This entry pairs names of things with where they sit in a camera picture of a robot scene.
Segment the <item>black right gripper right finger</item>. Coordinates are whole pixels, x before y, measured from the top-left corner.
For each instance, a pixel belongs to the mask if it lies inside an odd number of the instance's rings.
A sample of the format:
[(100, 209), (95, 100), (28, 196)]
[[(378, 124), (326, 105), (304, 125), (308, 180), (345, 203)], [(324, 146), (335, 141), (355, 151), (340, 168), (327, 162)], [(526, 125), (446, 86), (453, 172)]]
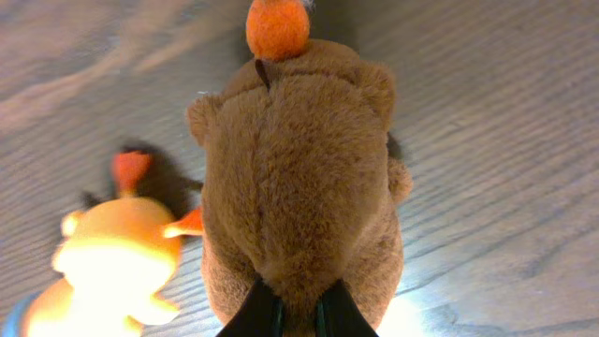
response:
[(343, 280), (338, 280), (318, 301), (314, 327), (316, 337), (378, 337)]

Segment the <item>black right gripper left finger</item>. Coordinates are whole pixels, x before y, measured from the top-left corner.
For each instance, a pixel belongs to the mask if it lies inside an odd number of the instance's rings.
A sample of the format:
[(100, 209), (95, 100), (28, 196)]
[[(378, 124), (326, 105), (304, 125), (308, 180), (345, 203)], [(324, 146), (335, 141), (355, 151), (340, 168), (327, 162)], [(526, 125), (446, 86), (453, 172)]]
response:
[(217, 337), (282, 337), (284, 304), (261, 279), (256, 279), (240, 310)]

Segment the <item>brown plush bear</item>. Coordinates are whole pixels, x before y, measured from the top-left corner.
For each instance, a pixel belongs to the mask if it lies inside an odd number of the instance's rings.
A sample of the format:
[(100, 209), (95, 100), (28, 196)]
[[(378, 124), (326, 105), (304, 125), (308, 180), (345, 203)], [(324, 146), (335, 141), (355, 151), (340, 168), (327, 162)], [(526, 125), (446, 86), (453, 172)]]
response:
[(301, 1), (255, 1), (253, 59), (187, 111), (206, 153), (202, 278), (223, 327), (261, 279), (284, 304), (283, 336), (315, 336), (316, 305), (343, 280), (376, 332), (402, 275), (397, 208), (412, 187), (387, 148), (394, 80), (309, 30)]

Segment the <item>orange duck toy blue cap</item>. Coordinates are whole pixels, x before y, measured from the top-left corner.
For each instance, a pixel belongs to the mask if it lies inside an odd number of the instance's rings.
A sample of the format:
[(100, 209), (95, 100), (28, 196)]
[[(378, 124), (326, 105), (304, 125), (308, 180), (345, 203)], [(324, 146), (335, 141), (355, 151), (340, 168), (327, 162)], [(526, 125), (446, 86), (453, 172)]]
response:
[(66, 215), (52, 257), (57, 282), (16, 304), (2, 333), (14, 337), (139, 337), (171, 322), (178, 306), (160, 296), (182, 258), (182, 238), (201, 236), (200, 210), (178, 219), (138, 184), (152, 156), (125, 150), (112, 160), (115, 199)]

